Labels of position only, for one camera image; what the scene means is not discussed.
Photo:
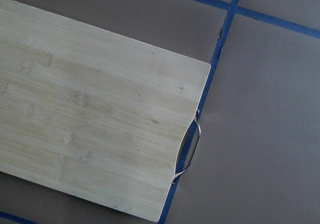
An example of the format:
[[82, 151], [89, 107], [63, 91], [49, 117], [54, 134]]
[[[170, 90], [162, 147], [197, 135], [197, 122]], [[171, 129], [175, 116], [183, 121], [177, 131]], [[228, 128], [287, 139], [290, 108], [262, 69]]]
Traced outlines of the bamboo cutting board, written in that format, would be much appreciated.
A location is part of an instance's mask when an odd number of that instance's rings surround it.
[[157, 222], [211, 66], [0, 1], [0, 170]]

